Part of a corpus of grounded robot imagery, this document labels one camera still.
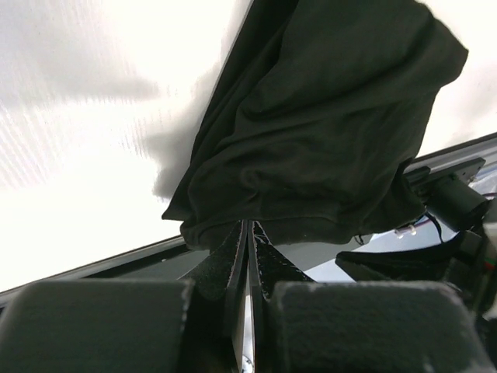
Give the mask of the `black t shirt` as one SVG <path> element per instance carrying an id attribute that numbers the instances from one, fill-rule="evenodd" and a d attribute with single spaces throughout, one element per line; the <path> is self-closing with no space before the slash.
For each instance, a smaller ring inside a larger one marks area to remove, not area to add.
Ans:
<path id="1" fill-rule="evenodd" d="M 405 178 L 467 48 L 417 1 L 255 1 L 162 217 L 195 249 L 237 221 L 344 244 L 424 213 Z"/>

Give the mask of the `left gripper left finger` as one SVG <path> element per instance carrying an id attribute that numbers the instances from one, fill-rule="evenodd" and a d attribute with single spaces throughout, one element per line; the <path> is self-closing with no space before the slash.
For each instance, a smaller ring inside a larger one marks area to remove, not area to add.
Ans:
<path id="1" fill-rule="evenodd" d="M 247 224 L 175 281 L 38 281 L 1 316 L 3 372 L 240 372 Z"/>

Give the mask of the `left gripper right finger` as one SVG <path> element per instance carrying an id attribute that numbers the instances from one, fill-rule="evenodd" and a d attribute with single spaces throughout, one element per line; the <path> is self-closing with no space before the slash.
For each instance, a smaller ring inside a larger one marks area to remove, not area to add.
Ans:
<path id="1" fill-rule="evenodd" d="M 429 281 L 318 283 L 248 225 L 257 372 L 487 372 L 457 293 Z"/>

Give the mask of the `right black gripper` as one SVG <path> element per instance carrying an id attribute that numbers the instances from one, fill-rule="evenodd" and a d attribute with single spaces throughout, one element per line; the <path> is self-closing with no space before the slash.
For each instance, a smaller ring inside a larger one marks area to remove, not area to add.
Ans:
<path id="1" fill-rule="evenodd" d="M 496 293 L 496 195 L 471 187 L 485 167 L 481 157 L 406 173 L 428 219 L 468 238 L 398 252 L 341 252 L 338 267 L 355 281 L 445 281 L 473 311 L 487 311 Z"/>

